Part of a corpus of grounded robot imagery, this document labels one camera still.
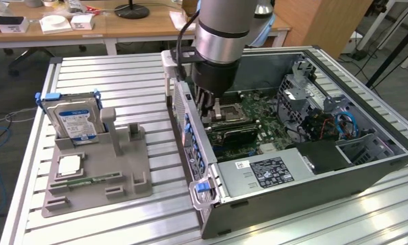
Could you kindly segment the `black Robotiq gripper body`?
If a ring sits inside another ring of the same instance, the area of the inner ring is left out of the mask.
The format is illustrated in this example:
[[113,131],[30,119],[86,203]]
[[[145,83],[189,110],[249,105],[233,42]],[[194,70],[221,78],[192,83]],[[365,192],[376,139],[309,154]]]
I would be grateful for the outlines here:
[[221,97],[233,85],[238,65],[240,60],[228,64],[216,64],[209,61],[193,63],[192,80],[213,97]]

